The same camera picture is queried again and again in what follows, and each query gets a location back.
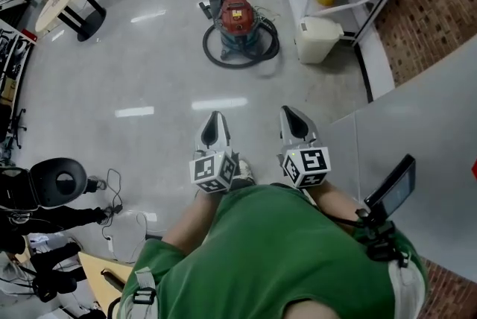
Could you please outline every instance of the shoulder strap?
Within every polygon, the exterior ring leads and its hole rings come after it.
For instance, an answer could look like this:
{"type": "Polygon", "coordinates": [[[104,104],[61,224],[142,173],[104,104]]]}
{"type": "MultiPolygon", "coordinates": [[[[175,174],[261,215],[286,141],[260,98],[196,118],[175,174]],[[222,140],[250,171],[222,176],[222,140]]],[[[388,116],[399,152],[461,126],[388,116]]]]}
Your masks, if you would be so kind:
{"type": "Polygon", "coordinates": [[[23,266],[21,265],[18,265],[18,267],[23,270],[25,273],[27,274],[30,274],[30,275],[33,275],[34,277],[36,277],[38,275],[37,272],[33,271],[33,270],[30,270],[29,268],[24,268],[23,266]]]}
{"type": "Polygon", "coordinates": [[[159,304],[151,269],[142,268],[135,274],[140,289],[126,297],[119,312],[119,319],[157,319],[159,304]]]}
{"type": "Polygon", "coordinates": [[[426,299],[426,284],[419,268],[411,260],[406,268],[391,261],[388,272],[394,290],[394,319],[417,319],[426,299]]]}

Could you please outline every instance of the brick wall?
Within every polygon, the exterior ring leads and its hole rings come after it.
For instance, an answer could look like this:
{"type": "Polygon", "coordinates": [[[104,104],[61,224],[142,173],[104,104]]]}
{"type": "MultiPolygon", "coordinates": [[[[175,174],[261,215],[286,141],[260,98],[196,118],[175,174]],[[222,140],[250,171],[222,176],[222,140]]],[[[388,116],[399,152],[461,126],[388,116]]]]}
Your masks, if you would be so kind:
{"type": "Polygon", "coordinates": [[[429,296],[419,319],[476,319],[477,283],[423,260],[429,273],[429,296]]]}
{"type": "Polygon", "coordinates": [[[389,0],[376,28],[399,86],[477,34],[477,1],[389,0]]]}

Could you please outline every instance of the green t-shirt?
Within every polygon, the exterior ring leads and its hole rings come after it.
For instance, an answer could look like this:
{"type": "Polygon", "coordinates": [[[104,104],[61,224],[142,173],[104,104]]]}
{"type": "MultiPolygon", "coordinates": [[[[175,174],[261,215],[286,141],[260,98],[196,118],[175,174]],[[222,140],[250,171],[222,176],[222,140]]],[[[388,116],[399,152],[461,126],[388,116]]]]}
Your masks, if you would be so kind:
{"type": "MultiPolygon", "coordinates": [[[[421,268],[411,244],[399,240],[421,268]]],[[[202,246],[185,257],[149,240],[134,271],[146,266],[161,319],[281,319],[287,304],[306,299],[341,319],[394,316],[388,264],[370,260],[292,189],[251,186],[225,196],[202,246]]],[[[132,273],[123,297],[138,288],[132,273]]]]}

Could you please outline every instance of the black table leg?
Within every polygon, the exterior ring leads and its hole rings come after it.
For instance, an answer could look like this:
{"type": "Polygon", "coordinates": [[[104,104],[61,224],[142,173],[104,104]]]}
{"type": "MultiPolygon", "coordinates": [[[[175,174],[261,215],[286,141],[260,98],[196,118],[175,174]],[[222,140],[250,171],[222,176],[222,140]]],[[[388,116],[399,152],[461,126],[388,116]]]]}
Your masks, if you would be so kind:
{"type": "Polygon", "coordinates": [[[79,36],[82,36],[84,38],[87,38],[88,37],[88,33],[85,32],[85,30],[76,25],[71,19],[69,19],[67,16],[65,16],[63,13],[60,13],[60,15],[58,16],[58,18],[65,22],[71,29],[73,29],[74,31],[76,31],[78,33],[78,37],[79,36]]]}
{"type": "Polygon", "coordinates": [[[67,18],[64,14],[58,16],[63,22],[65,22],[71,29],[78,33],[78,41],[83,42],[92,37],[96,31],[103,25],[106,18],[106,9],[100,6],[96,0],[87,0],[94,8],[89,16],[82,19],[77,15],[70,7],[65,7],[65,11],[68,12],[74,19],[76,19],[81,27],[77,26],[71,19],[67,18]]]}
{"type": "Polygon", "coordinates": [[[87,0],[102,16],[106,16],[106,10],[96,0],[87,0]]]}
{"type": "Polygon", "coordinates": [[[76,12],[73,9],[71,9],[69,6],[65,7],[65,11],[68,12],[68,14],[74,19],[76,19],[81,25],[86,24],[86,21],[82,19],[79,15],[77,15],[76,12]]]}

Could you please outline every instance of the vacuum cleaner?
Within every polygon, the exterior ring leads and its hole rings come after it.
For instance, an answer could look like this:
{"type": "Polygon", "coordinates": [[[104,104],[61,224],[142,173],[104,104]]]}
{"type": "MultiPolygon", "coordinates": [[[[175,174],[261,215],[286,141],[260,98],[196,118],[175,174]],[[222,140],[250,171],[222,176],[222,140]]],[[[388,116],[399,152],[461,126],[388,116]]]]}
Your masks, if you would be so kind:
{"type": "Polygon", "coordinates": [[[203,35],[203,51],[210,61],[225,69],[244,69],[264,60],[275,57],[280,44],[278,33],[272,21],[258,13],[247,0],[209,0],[210,5],[199,6],[214,24],[203,35]],[[210,34],[217,29],[221,34],[221,58],[215,58],[209,50],[210,34]],[[269,47],[262,47],[261,35],[266,32],[271,36],[269,47]],[[246,63],[227,63],[231,54],[239,54],[250,61],[246,63]]]}

